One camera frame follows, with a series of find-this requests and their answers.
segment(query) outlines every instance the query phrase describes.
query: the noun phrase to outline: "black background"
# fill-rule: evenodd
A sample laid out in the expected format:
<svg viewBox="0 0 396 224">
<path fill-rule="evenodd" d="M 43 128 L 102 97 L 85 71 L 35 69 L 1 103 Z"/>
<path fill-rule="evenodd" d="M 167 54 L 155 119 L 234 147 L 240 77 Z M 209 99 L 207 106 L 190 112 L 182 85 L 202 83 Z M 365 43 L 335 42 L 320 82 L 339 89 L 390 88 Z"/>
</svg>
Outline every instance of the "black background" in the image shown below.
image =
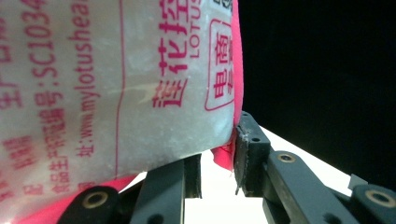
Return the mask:
<svg viewBox="0 0 396 224">
<path fill-rule="evenodd" d="M 347 174 L 396 189 L 393 1 L 240 0 L 244 110 Z"/>
</svg>

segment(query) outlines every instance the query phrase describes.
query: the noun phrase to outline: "white surface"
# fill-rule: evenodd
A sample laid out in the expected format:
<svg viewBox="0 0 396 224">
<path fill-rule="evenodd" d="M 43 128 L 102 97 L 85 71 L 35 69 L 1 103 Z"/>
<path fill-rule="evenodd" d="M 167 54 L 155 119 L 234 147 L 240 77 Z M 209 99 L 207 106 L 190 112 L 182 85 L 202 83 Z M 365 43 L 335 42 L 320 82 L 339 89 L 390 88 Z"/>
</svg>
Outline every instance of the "white surface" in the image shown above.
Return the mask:
<svg viewBox="0 0 396 224">
<path fill-rule="evenodd" d="M 324 161 L 317 159 L 297 146 L 279 136 L 262 129 L 271 141 L 274 150 L 290 151 L 299 155 L 314 171 L 318 178 L 328 187 L 346 195 L 350 176 L 335 169 Z M 224 170 L 213 162 L 210 150 L 202 154 L 202 193 L 203 199 L 185 200 L 185 223 L 219 223 L 219 224 L 264 224 L 267 223 L 262 211 L 262 198 L 245 198 L 240 190 L 235 195 L 236 182 L 233 173 Z M 133 183 L 144 178 L 140 175 Z"/>
</svg>

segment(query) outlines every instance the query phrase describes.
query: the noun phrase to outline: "black metal bracket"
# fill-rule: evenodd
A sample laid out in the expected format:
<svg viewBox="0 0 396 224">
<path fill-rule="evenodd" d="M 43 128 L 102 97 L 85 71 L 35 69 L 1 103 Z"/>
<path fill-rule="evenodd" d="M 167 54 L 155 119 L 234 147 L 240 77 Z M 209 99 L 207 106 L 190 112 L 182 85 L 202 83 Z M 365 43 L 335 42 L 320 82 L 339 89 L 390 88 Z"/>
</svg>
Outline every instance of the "black metal bracket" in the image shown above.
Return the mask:
<svg viewBox="0 0 396 224">
<path fill-rule="evenodd" d="M 59 224 L 184 223 L 184 199 L 201 197 L 201 155 L 147 173 L 146 179 L 118 194 L 93 187 L 69 204 Z"/>
<path fill-rule="evenodd" d="M 274 151 L 249 113 L 237 126 L 235 180 L 247 197 L 263 197 L 269 223 L 396 223 L 396 194 L 358 185 L 350 198 L 324 186 L 304 161 Z"/>
</svg>

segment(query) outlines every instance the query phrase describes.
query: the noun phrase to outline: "metal screw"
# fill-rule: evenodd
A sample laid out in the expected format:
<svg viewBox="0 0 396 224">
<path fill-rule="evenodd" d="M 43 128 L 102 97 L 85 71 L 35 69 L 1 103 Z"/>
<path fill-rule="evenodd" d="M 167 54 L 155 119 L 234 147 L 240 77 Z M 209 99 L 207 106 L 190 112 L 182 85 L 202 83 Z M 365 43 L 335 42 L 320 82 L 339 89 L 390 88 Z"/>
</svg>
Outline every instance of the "metal screw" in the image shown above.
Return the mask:
<svg viewBox="0 0 396 224">
<path fill-rule="evenodd" d="M 88 209 L 93 209 L 99 207 L 107 201 L 108 194 L 104 191 L 98 191 L 90 193 L 85 196 L 84 201 L 82 201 L 82 206 Z"/>
<path fill-rule="evenodd" d="M 289 154 L 279 154 L 277 158 L 283 162 L 295 162 L 296 159 Z"/>
<path fill-rule="evenodd" d="M 388 208 L 396 207 L 395 199 L 384 192 L 375 189 L 369 189 L 366 190 L 366 197 L 373 203 L 379 204 L 381 206 Z"/>
</svg>

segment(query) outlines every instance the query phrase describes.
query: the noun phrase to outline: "brass screw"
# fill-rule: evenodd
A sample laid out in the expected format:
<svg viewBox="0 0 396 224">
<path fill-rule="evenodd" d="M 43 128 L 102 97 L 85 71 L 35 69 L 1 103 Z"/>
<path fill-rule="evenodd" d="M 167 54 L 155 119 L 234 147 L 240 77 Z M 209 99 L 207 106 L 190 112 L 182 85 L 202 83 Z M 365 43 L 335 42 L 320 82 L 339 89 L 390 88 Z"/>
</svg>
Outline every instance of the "brass screw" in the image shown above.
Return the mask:
<svg viewBox="0 0 396 224">
<path fill-rule="evenodd" d="M 94 202 L 90 202 L 90 199 L 97 196 L 99 196 L 98 200 L 95 199 Z M 82 206 L 88 209 L 93 209 L 95 207 L 99 207 L 100 205 L 104 204 L 107 201 L 107 198 L 108 198 L 108 194 L 103 191 L 90 193 L 84 198 L 84 201 L 82 201 Z"/>
</svg>

